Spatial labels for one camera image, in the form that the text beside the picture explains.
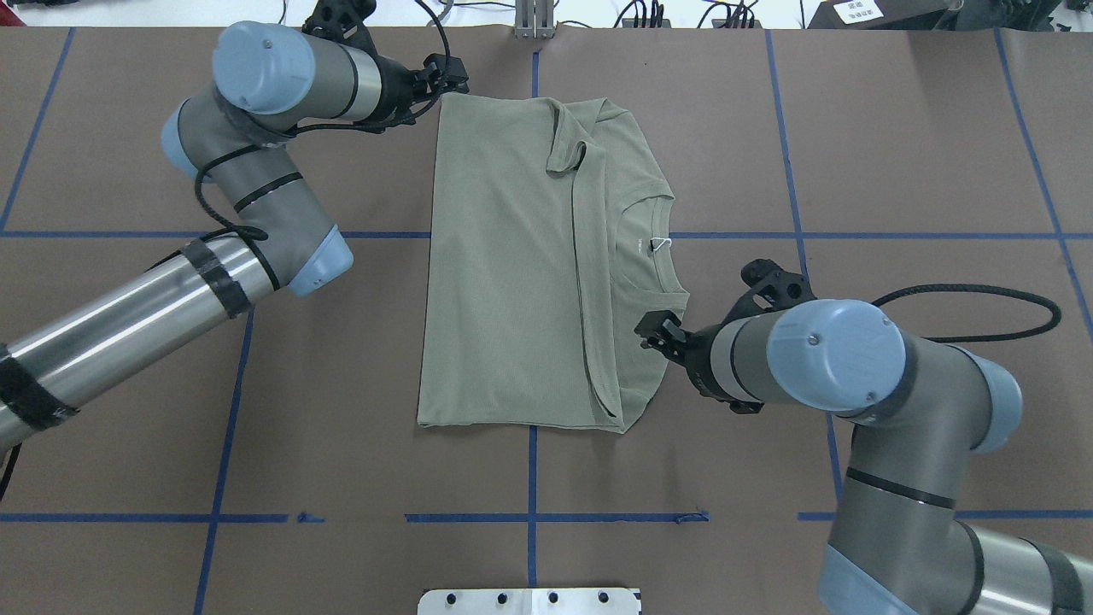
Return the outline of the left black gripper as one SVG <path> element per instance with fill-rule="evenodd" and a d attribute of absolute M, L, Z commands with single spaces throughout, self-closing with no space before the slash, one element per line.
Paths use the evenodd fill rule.
<path fill-rule="evenodd" d="M 383 125 L 410 122 L 412 106 L 437 100 L 444 93 L 467 94 L 470 90 L 462 59 L 444 52 L 430 54 L 418 70 L 380 56 L 379 71 L 379 121 Z"/>

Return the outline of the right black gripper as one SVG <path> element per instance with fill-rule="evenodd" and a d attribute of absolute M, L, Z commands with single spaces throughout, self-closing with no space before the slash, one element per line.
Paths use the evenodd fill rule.
<path fill-rule="evenodd" d="M 675 312 L 657 310 L 643 315 L 634 332 L 640 338 L 640 347 L 658 351 L 667 360 L 683 366 L 687 380 L 702 397 L 726 402 L 737 415 L 757 415 L 764 401 L 755 400 L 744 390 L 725 390 L 726 377 L 714 372 L 714 342 L 726 328 L 726 323 L 706 326 L 702 330 L 687 331 L 681 327 Z"/>

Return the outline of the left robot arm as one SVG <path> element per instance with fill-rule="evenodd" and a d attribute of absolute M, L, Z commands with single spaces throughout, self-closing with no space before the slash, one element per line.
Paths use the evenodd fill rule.
<path fill-rule="evenodd" d="M 161 128 L 216 229 L 139 277 L 3 346 L 3 451 L 213 328 L 286 288 L 298 296 L 353 265 L 336 222 L 289 155 L 309 132 L 414 125 L 469 76 L 445 32 L 410 69 L 378 52 L 359 10 L 317 8 L 301 29 L 259 22 L 219 35 L 213 80 Z"/>

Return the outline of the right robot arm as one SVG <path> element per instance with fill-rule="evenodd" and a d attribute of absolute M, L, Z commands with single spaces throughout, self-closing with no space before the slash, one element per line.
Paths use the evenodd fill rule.
<path fill-rule="evenodd" d="M 1088 559 L 956 518 L 971 456 L 998 450 L 1021 421 L 1022 390 L 1004 367 L 907 334 L 858 300 L 694 332 L 655 311 L 635 331 L 702 395 L 853 423 L 816 583 L 832 614 L 1089 614 Z"/>

